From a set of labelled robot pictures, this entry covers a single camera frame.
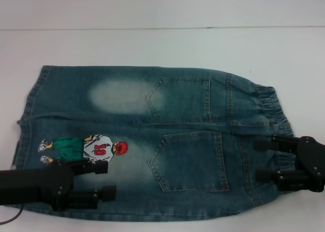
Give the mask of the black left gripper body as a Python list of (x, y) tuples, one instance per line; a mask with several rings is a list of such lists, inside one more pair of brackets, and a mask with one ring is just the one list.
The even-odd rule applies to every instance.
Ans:
[(1, 205), (49, 204), (54, 211), (68, 207), (73, 170), (55, 160), (43, 169), (1, 171)]

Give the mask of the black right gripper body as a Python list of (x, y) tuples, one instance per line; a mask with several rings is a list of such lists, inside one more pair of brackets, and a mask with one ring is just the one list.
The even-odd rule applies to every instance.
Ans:
[(296, 158), (304, 189), (323, 192), (324, 145), (312, 137), (303, 136), (299, 139)]

